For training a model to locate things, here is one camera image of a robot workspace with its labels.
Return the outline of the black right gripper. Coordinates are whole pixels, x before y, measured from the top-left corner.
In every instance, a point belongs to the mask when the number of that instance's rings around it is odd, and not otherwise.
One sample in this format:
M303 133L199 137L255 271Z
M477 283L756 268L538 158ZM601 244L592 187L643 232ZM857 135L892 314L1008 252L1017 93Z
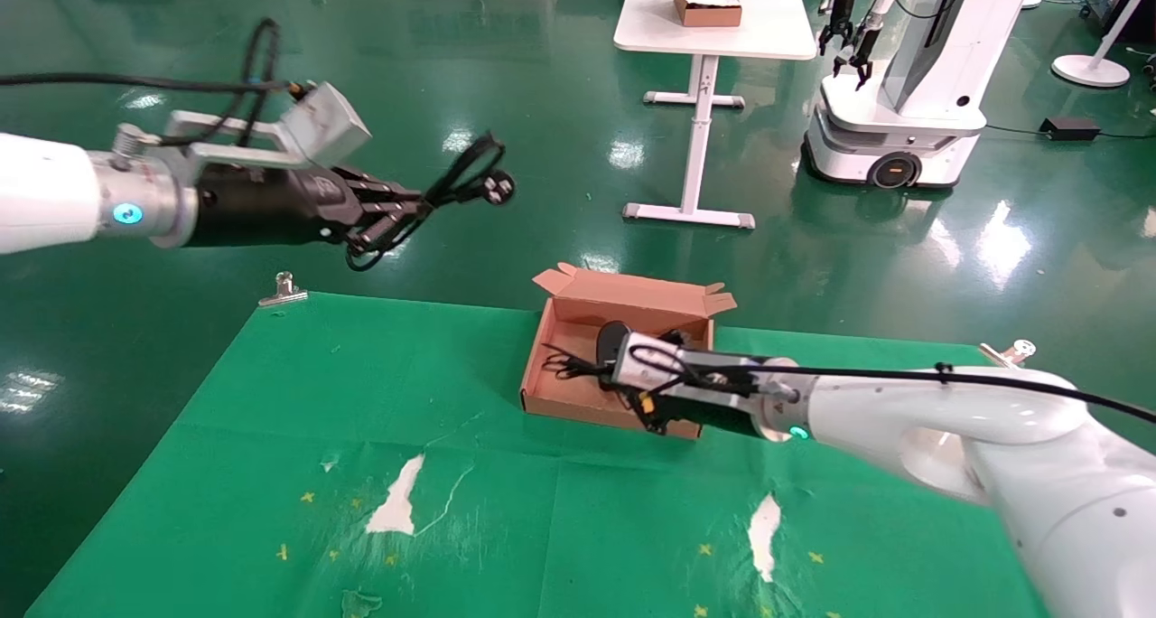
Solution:
M657 336L662 342L677 348L691 347L691 334L682 329L672 329ZM764 438L762 430L756 427L751 412L740 407L720 405L712 401L686 399L664 395L664 412L657 405L647 390L632 392L632 412L639 418L640 425L651 434L666 435L670 419L689 420L703 427L714 427L735 435Z

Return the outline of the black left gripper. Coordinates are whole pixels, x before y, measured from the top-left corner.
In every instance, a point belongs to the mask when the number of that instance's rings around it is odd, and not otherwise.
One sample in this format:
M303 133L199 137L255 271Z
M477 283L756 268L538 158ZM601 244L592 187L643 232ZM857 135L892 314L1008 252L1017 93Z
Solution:
M365 171L208 166L187 248L340 241L347 255L399 247L433 213L424 194ZM362 215L362 207L368 213Z

